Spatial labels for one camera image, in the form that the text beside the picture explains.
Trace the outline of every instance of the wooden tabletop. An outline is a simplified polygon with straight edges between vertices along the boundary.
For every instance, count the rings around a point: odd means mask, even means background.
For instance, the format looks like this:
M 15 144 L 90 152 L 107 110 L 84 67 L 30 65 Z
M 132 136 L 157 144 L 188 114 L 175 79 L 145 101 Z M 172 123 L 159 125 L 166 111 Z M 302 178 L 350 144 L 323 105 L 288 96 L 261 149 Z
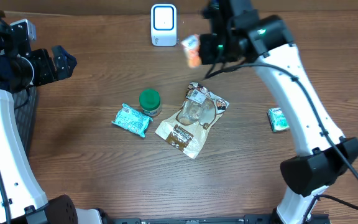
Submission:
M 328 113 L 346 136 L 358 137 L 358 11 L 279 15 Z M 289 132 L 272 133 L 266 112 L 276 104 L 252 69 L 201 82 L 230 106 L 193 160 L 155 130 L 209 66 L 188 68 L 179 45 L 153 47 L 149 16 L 30 20 L 37 26 L 34 49 L 62 45 L 78 60 L 70 79 L 38 88 L 29 162 L 49 199 L 67 194 L 78 208 L 139 218 L 243 216 L 270 213 L 280 203 L 280 163 L 295 156 L 294 146 Z M 181 39 L 209 32 L 196 14 L 181 15 L 178 26 Z M 111 120 L 122 103 L 139 108 L 146 88 L 160 92 L 163 110 L 142 139 Z M 350 172 L 327 193 L 358 204 Z M 358 223 L 357 211 L 326 199 L 314 212 L 328 213 L 333 223 Z

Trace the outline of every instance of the light blue wrapper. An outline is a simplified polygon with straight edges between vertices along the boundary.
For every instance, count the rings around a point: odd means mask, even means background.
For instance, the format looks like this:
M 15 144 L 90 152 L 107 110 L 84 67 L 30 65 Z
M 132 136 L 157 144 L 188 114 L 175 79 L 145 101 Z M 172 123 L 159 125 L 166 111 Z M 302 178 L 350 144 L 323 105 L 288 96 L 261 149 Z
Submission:
M 122 109 L 117 113 L 116 120 L 111 122 L 112 124 L 120 126 L 125 130 L 138 134 L 140 137 L 144 138 L 144 131 L 149 126 L 150 121 L 153 121 L 151 117 L 144 115 L 123 103 Z

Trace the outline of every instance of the small container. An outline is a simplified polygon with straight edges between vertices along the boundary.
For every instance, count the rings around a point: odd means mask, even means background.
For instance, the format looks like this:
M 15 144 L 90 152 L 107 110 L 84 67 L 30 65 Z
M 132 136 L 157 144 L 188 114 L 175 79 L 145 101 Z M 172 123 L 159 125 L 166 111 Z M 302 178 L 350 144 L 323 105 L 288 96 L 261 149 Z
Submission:
M 139 103 L 143 109 L 143 113 L 154 117 L 161 112 L 161 97 L 160 94 L 153 90 L 144 90 L 139 96 Z

